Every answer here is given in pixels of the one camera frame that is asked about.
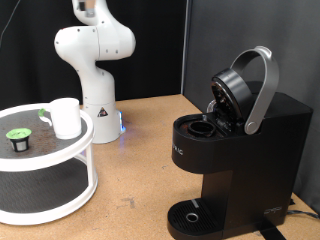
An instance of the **black wall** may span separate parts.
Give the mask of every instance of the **black wall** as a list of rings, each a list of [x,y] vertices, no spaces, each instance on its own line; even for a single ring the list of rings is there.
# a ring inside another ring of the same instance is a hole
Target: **black wall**
[[[278,91],[314,109],[294,190],[320,212],[320,2],[190,2],[185,96],[205,111],[213,99],[212,76],[230,67],[243,51],[255,46],[268,47],[280,68]],[[263,75],[261,59],[255,59],[244,72],[249,81],[262,81]]]
[[[18,0],[1,1],[2,31]],[[115,78],[116,100],[180,93],[185,0],[107,0],[111,14],[135,34],[134,54],[97,62]],[[76,71],[56,54],[61,28],[82,26],[71,0],[22,0],[3,36],[0,110],[60,97],[82,101]]]

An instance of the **wooden table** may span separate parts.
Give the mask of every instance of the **wooden table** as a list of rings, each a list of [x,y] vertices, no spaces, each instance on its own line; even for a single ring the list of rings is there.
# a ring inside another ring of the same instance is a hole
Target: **wooden table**
[[[36,226],[0,224],[0,240],[157,240],[172,239],[167,212],[180,201],[200,197],[202,175],[178,168],[171,160],[172,124],[199,113],[182,95],[117,102],[127,132],[109,144],[94,145],[99,183],[78,211]],[[290,209],[313,212],[297,196]],[[319,240],[320,221],[290,215],[278,227],[289,240]],[[263,240],[258,233],[232,239]]]

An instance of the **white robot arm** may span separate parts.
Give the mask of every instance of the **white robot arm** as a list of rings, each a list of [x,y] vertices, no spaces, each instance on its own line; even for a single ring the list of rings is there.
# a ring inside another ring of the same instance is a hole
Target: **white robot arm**
[[[98,68],[95,62],[131,56],[136,45],[135,37],[129,28],[111,15],[105,0],[96,0],[95,11],[90,7],[89,11],[82,11],[79,0],[72,0],[72,4],[76,17],[90,26],[60,30],[54,45],[58,55],[79,74],[83,110],[91,116],[95,127],[93,143],[111,142],[121,134],[121,116],[115,106],[114,78]]]

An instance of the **single-serve coffee machine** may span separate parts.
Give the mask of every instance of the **single-serve coffee machine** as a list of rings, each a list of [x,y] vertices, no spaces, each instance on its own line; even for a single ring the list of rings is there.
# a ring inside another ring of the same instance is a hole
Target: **single-serve coffee machine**
[[[265,78],[250,89],[242,70],[261,57]],[[256,47],[212,79],[205,114],[174,122],[172,160],[203,174],[200,198],[175,204],[168,230],[177,240],[218,240],[284,223],[312,109],[277,93],[278,64]]]

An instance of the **drip tray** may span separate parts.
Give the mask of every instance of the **drip tray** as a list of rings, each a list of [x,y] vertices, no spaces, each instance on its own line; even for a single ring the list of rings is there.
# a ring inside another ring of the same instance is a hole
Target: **drip tray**
[[[201,198],[172,206],[168,212],[168,229],[175,239],[195,239],[203,235],[210,239],[222,238],[221,227]]]
[[[88,187],[87,166],[72,158],[44,169],[0,172],[0,210],[38,213],[60,207]]]

